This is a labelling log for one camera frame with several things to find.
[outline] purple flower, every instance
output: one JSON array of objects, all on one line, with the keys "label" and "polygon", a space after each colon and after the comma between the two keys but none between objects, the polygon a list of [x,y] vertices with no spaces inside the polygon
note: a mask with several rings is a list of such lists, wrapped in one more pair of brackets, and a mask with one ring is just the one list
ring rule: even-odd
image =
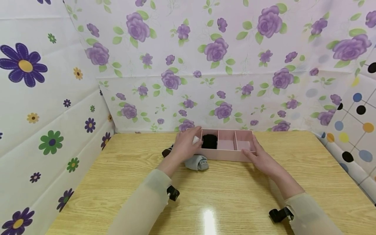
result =
[{"label": "purple flower", "polygon": [[183,123],[179,126],[179,131],[185,131],[187,128],[194,128],[194,122],[185,119]]},{"label": "purple flower", "polygon": [[94,122],[94,118],[89,118],[87,121],[85,121],[85,129],[86,129],[86,132],[87,133],[93,133],[93,131],[95,130],[95,122]]},{"label": "purple flower", "polygon": [[298,56],[298,53],[291,52],[286,56],[285,63],[290,63],[293,59],[295,59]]},{"label": "purple flower", "polygon": [[251,121],[251,126],[255,126],[255,125],[257,125],[258,124],[258,120],[252,120]]},{"label": "purple flower", "polygon": [[116,97],[121,99],[121,100],[127,100],[122,93],[116,93]]},{"label": "purple flower", "polygon": [[87,24],[86,27],[88,28],[88,30],[93,36],[99,38],[99,29],[95,25],[90,23],[90,24]]},{"label": "purple flower", "polygon": [[279,117],[286,117],[286,112],[283,110],[278,111],[277,114]]},{"label": "purple flower", "polygon": [[206,45],[204,54],[207,61],[217,62],[223,59],[229,45],[223,38],[217,38],[213,43]]},{"label": "purple flower", "polygon": [[340,105],[341,104],[341,97],[339,95],[333,94],[330,96],[330,99],[332,100],[333,104]]},{"label": "purple flower", "polygon": [[147,96],[147,92],[149,91],[149,89],[147,89],[147,87],[145,86],[140,86],[139,88],[137,88],[137,91],[140,96]]},{"label": "purple flower", "polygon": [[217,96],[221,99],[225,99],[226,98],[226,93],[224,91],[218,91],[217,92]]},{"label": "purple flower", "polygon": [[365,17],[365,24],[368,28],[373,28],[376,26],[376,11],[368,12],[367,16]]},{"label": "purple flower", "polygon": [[251,91],[253,91],[253,86],[247,84],[244,87],[242,87],[241,90],[242,90],[242,92],[241,92],[242,95],[247,96],[247,95],[251,94]]},{"label": "purple flower", "polygon": [[22,43],[16,43],[16,50],[10,46],[2,45],[0,50],[9,58],[0,59],[0,68],[12,70],[8,78],[12,82],[20,82],[24,79],[26,86],[34,87],[35,80],[44,82],[44,76],[40,73],[47,72],[47,66],[37,63],[41,60],[38,52],[29,54],[29,50]]},{"label": "purple flower", "polygon": [[344,39],[334,46],[333,59],[340,59],[342,61],[350,61],[357,59],[360,55],[367,51],[367,48],[372,45],[368,40],[366,34],[359,34],[352,39]]},{"label": "purple flower", "polygon": [[286,89],[294,81],[294,75],[290,74],[287,68],[283,68],[274,73],[273,86],[275,88]]},{"label": "purple flower", "polygon": [[331,109],[328,112],[321,112],[317,119],[320,120],[321,125],[327,126],[329,125],[329,122],[331,121],[333,115],[335,113],[335,109]]},{"label": "purple flower", "polygon": [[136,106],[125,104],[124,108],[121,109],[121,114],[128,119],[135,118],[137,116]]},{"label": "purple flower", "polygon": [[193,101],[190,99],[187,99],[186,101],[184,101],[183,104],[185,108],[190,108],[190,109],[193,108],[194,106]]},{"label": "purple flower", "polygon": [[179,114],[182,115],[183,117],[187,116],[187,112],[185,110],[179,110]]},{"label": "purple flower", "polygon": [[174,62],[174,60],[175,60],[175,56],[169,55],[166,57],[166,64],[171,65]]},{"label": "purple flower", "polygon": [[273,53],[270,52],[270,50],[265,51],[261,54],[260,61],[262,63],[270,62],[270,57],[273,55]]},{"label": "purple flower", "polygon": [[41,173],[37,172],[37,173],[34,173],[32,176],[30,176],[30,182],[32,183],[35,183],[38,181],[38,179],[41,178]]},{"label": "purple flower", "polygon": [[281,121],[276,126],[271,128],[271,131],[288,131],[290,129],[291,123],[287,121]]},{"label": "purple flower", "polygon": [[189,28],[189,26],[182,24],[181,26],[177,28],[176,32],[179,34],[178,35],[179,39],[187,39],[188,34],[191,32],[191,29]]},{"label": "purple flower", "polygon": [[29,207],[26,207],[23,212],[16,211],[13,213],[12,220],[5,222],[2,226],[6,229],[2,232],[2,235],[21,235],[25,232],[25,227],[29,226],[33,220],[31,217],[34,215],[34,211],[29,212]]},{"label": "purple flower", "polygon": [[262,36],[271,38],[274,33],[278,33],[282,28],[282,19],[279,17],[279,8],[271,6],[261,11],[257,30]]},{"label": "purple flower", "polygon": [[92,48],[86,49],[85,53],[93,65],[105,65],[110,57],[108,49],[98,42],[94,43]]},{"label": "purple flower", "polygon": [[311,76],[317,76],[318,75],[318,68],[313,68],[311,71],[309,71],[309,74]]},{"label": "purple flower", "polygon": [[297,106],[298,106],[298,101],[294,99],[286,103],[287,109],[296,109]]},{"label": "purple flower", "polygon": [[219,31],[221,31],[222,33],[226,32],[227,22],[225,19],[223,18],[217,19],[217,25],[218,25]]},{"label": "purple flower", "polygon": [[128,33],[136,40],[144,42],[146,38],[150,37],[150,28],[143,21],[141,15],[137,12],[134,12],[130,15],[127,15],[127,27]]},{"label": "purple flower", "polygon": [[174,72],[171,70],[166,70],[164,73],[161,74],[162,82],[168,89],[177,90],[179,85],[182,84],[179,76],[176,76]]},{"label": "purple flower", "polygon": [[63,208],[65,207],[66,203],[69,201],[70,197],[73,195],[74,191],[72,191],[72,188],[68,191],[66,190],[62,197],[59,198],[58,206],[56,207],[56,210],[59,210],[61,212]]},{"label": "purple flower", "polygon": [[196,70],[195,72],[193,72],[193,76],[199,78],[199,77],[201,77],[201,72]]},{"label": "purple flower", "polygon": [[136,6],[143,6],[145,4],[146,0],[136,0]]},{"label": "purple flower", "polygon": [[214,115],[218,117],[218,119],[228,118],[232,112],[232,105],[226,102],[223,102],[218,108],[214,110]]},{"label": "purple flower", "polygon": [[328,26],[328,21],[324,18],[319,19],[312,25],[312,35],[319,35],[322,31],[323,28],[326,28]]}]

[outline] sleeve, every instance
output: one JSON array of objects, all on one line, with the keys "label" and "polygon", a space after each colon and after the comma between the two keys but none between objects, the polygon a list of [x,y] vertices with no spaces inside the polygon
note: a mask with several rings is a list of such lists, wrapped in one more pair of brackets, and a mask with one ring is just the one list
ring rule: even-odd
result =
[{"label": "sleeve", "polygon": [[295,235],[343,235],[307,193],[295,195],[285,203],[294,215],[290,225]]},{"label": "sleeve", "polygon": [[149,234],[168,204],[166,190],[170,185],[171,179],[165,173],[153,170],[122,206],[107,234]]}]

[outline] floral fabric backdrop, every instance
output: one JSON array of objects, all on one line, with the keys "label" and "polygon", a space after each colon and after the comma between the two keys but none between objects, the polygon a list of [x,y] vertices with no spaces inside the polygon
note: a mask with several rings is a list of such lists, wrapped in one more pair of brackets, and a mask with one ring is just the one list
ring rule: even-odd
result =
[{"label": "floral fabric backdrop", "polygon": [[0,234],[45,234],[114,124],[62,1],[0,16]]}]

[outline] table surface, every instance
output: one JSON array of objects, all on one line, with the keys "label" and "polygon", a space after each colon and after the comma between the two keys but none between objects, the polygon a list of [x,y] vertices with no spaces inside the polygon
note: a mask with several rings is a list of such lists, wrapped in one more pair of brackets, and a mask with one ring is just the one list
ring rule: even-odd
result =
[{"label": "table surface", "polygon": [[[375,234],[374,205],[312,133],[255,135],[344,234]],[[106,234],[120,206],[162,160],[174,137],[114,135],[47,234]],[[252,163],[209,160],[209,165],[202,172],[182,164],[173,176],[180,196],[169,202],[150,234],[293,234],[288,222],[271,222],[269,210],[279,208],[272,195],[275,185]]]}]

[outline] purple daisy print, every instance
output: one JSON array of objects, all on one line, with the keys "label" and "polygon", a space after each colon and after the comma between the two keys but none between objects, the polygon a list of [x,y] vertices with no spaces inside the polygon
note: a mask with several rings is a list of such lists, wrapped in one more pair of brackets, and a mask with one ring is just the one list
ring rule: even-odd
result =
[{"label": "purple daisy print", "polygon": [[86,132],[87,133],[93,133],[93,131],[95,130],[95,122],[94,122],[94,118],[89,118],[87,121],[85,121],[85,129],[86,129]]},{"label": "purple daisy print", "polygon": [[2,226],[5,229],[1,235],[21,235],[25,232],[25,227],[29,226],[33,220],[31,217],[35,211],[29,212],[29,207],[26,207],[23,212],[16,211],[13,213],[12,220],[5,222]]},{"label": "purple daisy print", "polygon": [[41,73],[47,72],[47,66],[39,64],[41,56],[38,52],[29,54],[29,50],[22,43],[16,43],[16,51],[10,46],[2,45],[0,50],[8,58],[0,59],[0,68],[12,70],[8,78],[12,82],[20,82],[24,79],[28,87],[35,86],[35,80],[40,83],[44,82],[44,76]]}]

